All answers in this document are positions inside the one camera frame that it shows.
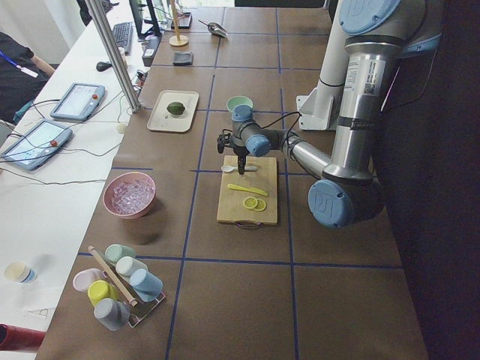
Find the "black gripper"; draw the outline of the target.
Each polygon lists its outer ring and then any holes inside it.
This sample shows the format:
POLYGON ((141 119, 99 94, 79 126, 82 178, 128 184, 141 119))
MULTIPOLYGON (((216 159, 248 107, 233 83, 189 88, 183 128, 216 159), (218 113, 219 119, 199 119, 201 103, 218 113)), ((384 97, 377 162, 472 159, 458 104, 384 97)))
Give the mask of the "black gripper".
POLYGON ((248 149, 243 145, 233 144, 233 151, 238 156, 238 173, 245 174, 245 158, 249 155, 248 149))

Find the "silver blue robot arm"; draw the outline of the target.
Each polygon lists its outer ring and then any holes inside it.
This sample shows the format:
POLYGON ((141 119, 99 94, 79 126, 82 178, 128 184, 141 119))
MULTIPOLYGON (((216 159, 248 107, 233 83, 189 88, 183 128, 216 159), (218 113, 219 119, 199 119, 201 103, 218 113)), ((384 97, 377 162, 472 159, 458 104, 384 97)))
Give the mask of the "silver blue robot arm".
POLYGON ((248 155, 281 150, 316 178, 308 205, 325 227, 346 227, 377 216, 384 200, 369 169, 377 120, 401 59, 434 51, 442 36, 442 1, 330 1, 331 33, 316 88, 298 97, 303 130, 333 130, 325 154, 291 130, 260 127, 238 105, 232 130, 217 138, 243 170, 248 155))

